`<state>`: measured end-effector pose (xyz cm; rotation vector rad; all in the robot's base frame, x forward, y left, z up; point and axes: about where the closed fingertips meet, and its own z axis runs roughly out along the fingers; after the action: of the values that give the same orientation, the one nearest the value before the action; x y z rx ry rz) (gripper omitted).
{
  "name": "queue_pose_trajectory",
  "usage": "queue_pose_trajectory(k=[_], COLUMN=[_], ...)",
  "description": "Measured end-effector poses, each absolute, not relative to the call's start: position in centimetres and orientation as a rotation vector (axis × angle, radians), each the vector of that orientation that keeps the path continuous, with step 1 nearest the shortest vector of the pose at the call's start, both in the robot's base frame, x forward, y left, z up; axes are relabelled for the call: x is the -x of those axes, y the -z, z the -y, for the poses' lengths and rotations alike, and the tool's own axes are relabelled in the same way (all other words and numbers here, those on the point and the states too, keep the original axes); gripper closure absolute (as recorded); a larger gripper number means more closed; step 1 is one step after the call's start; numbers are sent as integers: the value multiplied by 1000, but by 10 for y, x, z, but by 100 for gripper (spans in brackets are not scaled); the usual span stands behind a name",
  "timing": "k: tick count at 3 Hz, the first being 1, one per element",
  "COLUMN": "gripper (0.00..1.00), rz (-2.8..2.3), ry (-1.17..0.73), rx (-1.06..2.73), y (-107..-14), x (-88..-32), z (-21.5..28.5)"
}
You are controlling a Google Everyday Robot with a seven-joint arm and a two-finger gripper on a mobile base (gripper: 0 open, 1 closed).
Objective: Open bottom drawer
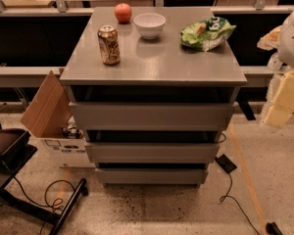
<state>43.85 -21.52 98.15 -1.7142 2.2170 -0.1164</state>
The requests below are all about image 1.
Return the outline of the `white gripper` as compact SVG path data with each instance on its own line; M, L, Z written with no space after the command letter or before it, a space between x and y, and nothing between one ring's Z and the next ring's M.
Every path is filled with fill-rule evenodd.
M261 128L281 128L294 114L294 70L275 74L261 113Z

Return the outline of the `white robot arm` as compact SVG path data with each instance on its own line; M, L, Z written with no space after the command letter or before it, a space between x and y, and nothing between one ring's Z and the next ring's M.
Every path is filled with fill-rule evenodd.
M260 127L276 132L294 114L294 10L283 25L265 35L258 46L269 50L275 48L278 59L292 68L284 75L273 76L261 113Z

